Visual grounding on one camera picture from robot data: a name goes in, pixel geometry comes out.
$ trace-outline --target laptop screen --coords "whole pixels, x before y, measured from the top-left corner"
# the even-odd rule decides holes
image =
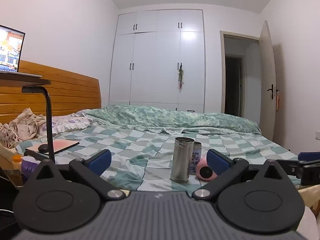
[[[19,71],[25,33],[0,25],[0,70]]]

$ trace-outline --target pillowcase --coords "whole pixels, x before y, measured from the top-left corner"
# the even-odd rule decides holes
[[[8,149],[15,148],[19,142],[22,142],[16,131],[11,129],[6,123],[0,123],[0,141],[2,141]]]
[[[75,130],[82,130],[90,127],[92,121],[85,117],[77,117],[71,115],[53,116],[52,117],[52,134],[58,134],[62,132],[70,132]],[[47,136],[47,124],[43,124],[40,127],[39,138]]]

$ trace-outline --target black cabinet handle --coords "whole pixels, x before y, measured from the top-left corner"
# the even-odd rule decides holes
[[[271,90],[271,99],[273,100],[273,84],[271,85],[271,88],[269,88],[267,91]]]

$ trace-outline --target printed can label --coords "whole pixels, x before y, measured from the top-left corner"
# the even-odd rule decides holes
[[[192,158],[189,165],[189,173],[196,173],[196,167],[201,159],[201,149],[193,149]]]

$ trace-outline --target hanging keychain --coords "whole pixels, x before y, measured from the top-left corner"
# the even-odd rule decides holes
[[[179,81],[179,90],[182,89],[182,84],[183,84],[182,80],[183,80],[183,70],[182,70],[182,63],[181,63],[180,69],[179,69],[179,79],[178,79],[178,81]]]
[[[276,90],[276,111],[279,111],[279,103],[280,103],[280,98],[279,98],[279,89]]]

